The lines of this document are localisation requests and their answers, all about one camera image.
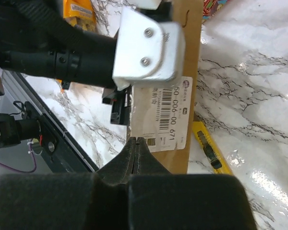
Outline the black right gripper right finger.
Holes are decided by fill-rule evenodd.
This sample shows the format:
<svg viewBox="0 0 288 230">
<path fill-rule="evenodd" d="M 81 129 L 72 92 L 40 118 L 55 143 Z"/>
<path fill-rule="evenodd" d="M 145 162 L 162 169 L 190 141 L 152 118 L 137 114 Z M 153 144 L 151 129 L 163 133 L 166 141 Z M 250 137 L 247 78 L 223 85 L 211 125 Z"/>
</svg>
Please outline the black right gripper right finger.
<svg viewBox="0 0 288 230">
<path fill-rule="evenodd" d="M 130 230 L 255 230 L 241 182 L 228 174 L 132 175 Z"/>
</svg>

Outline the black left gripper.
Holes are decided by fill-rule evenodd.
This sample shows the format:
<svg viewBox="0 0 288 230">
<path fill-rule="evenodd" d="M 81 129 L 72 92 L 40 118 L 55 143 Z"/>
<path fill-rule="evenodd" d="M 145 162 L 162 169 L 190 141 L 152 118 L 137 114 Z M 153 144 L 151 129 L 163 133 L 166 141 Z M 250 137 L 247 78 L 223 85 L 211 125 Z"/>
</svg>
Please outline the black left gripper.
<svg viewBox="0 0 288 230">
<path fill-rule="evenodd" d="M 113 125 L 128 126 L 130 122 L 132 87 L 122 91 L 104 88 L 102 103 L 111 105 L 110 123 Z"/>
</svg>

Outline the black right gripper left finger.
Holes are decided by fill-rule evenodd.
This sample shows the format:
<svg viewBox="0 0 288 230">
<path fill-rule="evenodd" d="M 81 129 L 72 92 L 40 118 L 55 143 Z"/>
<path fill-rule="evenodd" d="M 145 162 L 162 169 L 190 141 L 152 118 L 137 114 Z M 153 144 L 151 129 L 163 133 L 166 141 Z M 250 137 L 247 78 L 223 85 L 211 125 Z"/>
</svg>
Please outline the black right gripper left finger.
<svg viewBox="0 0 288 230">
<path fill-rule="evenodd" d="M 128 202 L 93 172 L 0 175 L 0 230 L 133 230 Z"/>
</svg>

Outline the brown cardboard express box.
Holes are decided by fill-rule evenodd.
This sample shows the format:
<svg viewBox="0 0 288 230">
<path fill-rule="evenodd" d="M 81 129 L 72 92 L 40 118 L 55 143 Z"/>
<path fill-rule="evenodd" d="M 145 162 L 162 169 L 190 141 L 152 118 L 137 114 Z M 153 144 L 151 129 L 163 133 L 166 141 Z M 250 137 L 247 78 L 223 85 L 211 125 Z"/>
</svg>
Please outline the brown cardboard express box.
<svg viewBox="0 0 288 230">
<path fill-rule="evenodd" d="M 152 155 L 171 173 L 186 174 L 197 85 L 203 1 L 174 0 L 174 20 L 186 41 L 181 80 L 174 89 L 134 88 L 130 136 L 143 137 Z"/>
</svg>

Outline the yellow black utility knife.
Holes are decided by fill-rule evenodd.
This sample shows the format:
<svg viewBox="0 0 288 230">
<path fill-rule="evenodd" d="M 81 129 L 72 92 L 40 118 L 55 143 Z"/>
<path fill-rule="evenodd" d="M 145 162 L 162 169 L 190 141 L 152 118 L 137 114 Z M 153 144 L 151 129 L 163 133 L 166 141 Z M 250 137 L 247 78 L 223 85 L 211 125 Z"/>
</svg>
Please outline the yellow black utility knife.
<svg viewBox="0 0 288 230">
<path fill-rule="evenodd" d="M 214 142 L 204 123 L 202 121 L 193 121 L 192 132 L 212 166 L 214 173 L 233 175 L 223 153 Z"/>
</svg>

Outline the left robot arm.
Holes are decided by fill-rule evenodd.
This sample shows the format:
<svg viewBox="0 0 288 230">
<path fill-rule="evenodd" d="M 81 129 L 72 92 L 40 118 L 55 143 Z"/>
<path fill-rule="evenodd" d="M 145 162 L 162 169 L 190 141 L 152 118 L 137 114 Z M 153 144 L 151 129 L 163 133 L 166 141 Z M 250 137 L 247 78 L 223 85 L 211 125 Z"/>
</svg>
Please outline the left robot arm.
<svg viewBox="0 0 288 230">
<path fill-rule="evenodd" d="M 68 24 L 56 0 L 0 0 L 0 69 L 102 87 L 110 122 L 127 125 L 127 89 L 112 79 L 116 39 Z M 0 81 L 0 96 L 4 90 Z"/>
</svg>

